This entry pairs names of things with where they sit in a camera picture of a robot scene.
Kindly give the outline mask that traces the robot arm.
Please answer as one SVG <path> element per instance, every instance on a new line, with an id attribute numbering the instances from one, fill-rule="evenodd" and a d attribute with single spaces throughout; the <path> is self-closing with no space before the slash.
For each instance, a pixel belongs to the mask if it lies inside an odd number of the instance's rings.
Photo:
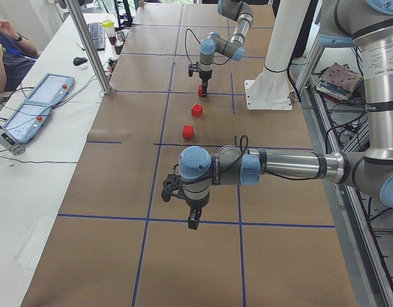
<path id="1" fill-rule="evenodd" d="M 245 55 L 245 40 L 248 30 L 253 25 L 253 11 L 244 1 L 219 1 L 218 13 L 236 22 L 236 28 L 229 40 L 217 32 L 211 32 L 200 42 L 200 58 L 188 67 L 189 75 L 197 72 L 201 79 L 198 95 L 207 95 L 209 79 L 213 74 L 214 55 L 221 54 L 234 61 L 240 61 Z"/>
<path id="2" fill-rule="evenodd" d="M 246 105 L 260 128 L 256 144 L 249 147 L 243 136 L 239 146 L 214 155 L 191 146 L 179 155 L 179 173 L 164 182 L 164 200 L 175 196 L 188 204 L 191 229 L 198 228 L 211 186 L 252 185 L 263 174 L 346 184 L 393 209 L 393 1 L 324 1 L 321 7 L 320 44 L 362 51 L 370 140 L 363 153 L 304 151 L 301 129 L 282 116 L 290 109 L 285 73 L 308 7 L 308 1 L 280 3 L 264 69 L 245 82 Z"/>

